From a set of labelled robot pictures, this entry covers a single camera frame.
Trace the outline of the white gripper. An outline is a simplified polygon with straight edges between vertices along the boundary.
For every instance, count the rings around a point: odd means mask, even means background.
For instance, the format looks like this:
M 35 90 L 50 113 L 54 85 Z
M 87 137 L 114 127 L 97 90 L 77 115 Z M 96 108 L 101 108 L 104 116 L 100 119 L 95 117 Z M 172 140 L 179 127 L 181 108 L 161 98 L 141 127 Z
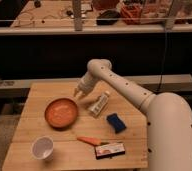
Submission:
M 90 73 L 86 73 L 78 82 L 77 87 L 74 89 L 73 96 L 76 97 L 80 92 L 89 94 L 97 84 L 97 79 Z

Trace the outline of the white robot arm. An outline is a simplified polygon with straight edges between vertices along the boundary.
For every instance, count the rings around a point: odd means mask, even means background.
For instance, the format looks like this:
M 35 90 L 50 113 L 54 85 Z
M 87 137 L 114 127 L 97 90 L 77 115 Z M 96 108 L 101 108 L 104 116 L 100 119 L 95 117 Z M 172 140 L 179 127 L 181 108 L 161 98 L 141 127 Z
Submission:
M 105 81 L 147 117 L 148 167 L 145 171 L 192 171 L 192 110 L 171 92 L 155 94 L 112 71 L 107 59 L 92 59 L 74 95 L 91 93 Z

